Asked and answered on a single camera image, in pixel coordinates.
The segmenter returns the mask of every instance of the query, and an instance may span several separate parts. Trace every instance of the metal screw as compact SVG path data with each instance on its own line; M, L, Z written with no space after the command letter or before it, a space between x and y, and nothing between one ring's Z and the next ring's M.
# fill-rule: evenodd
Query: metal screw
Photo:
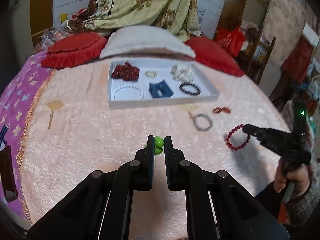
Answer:
M94 178L100 178L102 176L102 171L94 171L91 173L91 176Z
M181 166L183 167L188 167L190 165L190 161L187 161L187 160L183 160L180 162Z
M224 170L218 171L218 175L222 178L226 178L228 176L228 173Z
M130 162L130 165L131 165L132 167L138 167L138 166L140 165L140 162L137 161L137 160L133 160L133 161Z

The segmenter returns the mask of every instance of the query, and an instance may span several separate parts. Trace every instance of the orange fringe trim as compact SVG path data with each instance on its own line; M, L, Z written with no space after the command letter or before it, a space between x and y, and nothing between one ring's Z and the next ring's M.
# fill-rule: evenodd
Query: orange fringe trim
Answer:
M26 141L27 141L28 135L29 135L29 128L30 128L30 123L31 123L31 119L33 116L33 112L36 109L36 106L40 100L42 92L44 91L45 87L47 86L47 84L49 83L50 79L53 77L55 72L56 72L56 70L52 70L52 72L49 74L49 77L39 87L37 93L35 94L35 96L32 99L30 109L27 113L27 117L26 117L25 124L24 124L24 129L23 129L23 134L20 139L20 148L19 148L18 154L16 155L18 170L19 170L20 174L22 174L22 170L23 170L23 156L24 156L24 152L25 152L25 148L26 148ZM22 200L21 198L19 198L19 200L21 201L21 204L22 204L23 213L28 218L28 222L32 224L27 203L24 200Z

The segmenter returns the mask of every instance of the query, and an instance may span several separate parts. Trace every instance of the plaid sleeve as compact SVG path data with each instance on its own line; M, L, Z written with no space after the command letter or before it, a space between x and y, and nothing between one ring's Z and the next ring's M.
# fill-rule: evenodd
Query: plaid sleeve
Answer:
M285 204L292 226L302 226L312 214L318 204L320 191L313 179L310 180L309 189L298 198Z

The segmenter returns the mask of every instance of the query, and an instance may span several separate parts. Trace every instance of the white tray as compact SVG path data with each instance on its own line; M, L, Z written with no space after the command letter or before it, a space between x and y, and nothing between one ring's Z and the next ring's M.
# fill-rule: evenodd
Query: white tray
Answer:
M111 74L117 65L124 65L128 61L132 66L140 69L139 80L137 82L124 81L122 79L112 79ZM196 84L201 94L193 97L185 94L179 90L181 81L176 81L170 74L171 68L178 63L185 65L192 65L195 70L195 78L193 83ZM155 78L148 78L144 75L145 71L154 70L157 72ZM149 83L159 83L164 80L171 91L174 93L170 98L152 98L149 92ZM137 100L140 93L138 91L123 90L116 93L115 99L112 100L112 92L118 87L126 84L135 84L144 90L144 98ZM139 58L130 60L113 61L110 65L109 82L108 82L108 101L111 110L137 108L137 107L150 107L150 106L165 106L165 105L178 105L178 104L192 104L199 102L216 101L219 97L219 92L215 86L207 79L207 77L196 67L195 64L189 61L180 61L172 59L151 59Z

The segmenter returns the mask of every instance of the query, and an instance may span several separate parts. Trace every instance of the black bead bracelet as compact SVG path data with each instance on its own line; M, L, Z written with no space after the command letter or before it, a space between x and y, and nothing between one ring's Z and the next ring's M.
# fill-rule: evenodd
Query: black bead bracelet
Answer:
M192 92L192 91L189 91L189 90L185 90L185 89L184 89L184 86L191 86L191 87L195 88L197 91L196 91L196 92ZM182 92L184 92L185 94L188 94L188 95L191 95L191 96L194 96L194 97L195 97L195 96L199 96L200 93L201 93L201 90L200 90L200 88L199 88L197 85L195 85L195 84L193 84L193 83L189 83L189 82L184 82L184 83L182 83L182 84L180 85L179 89L180 89Z

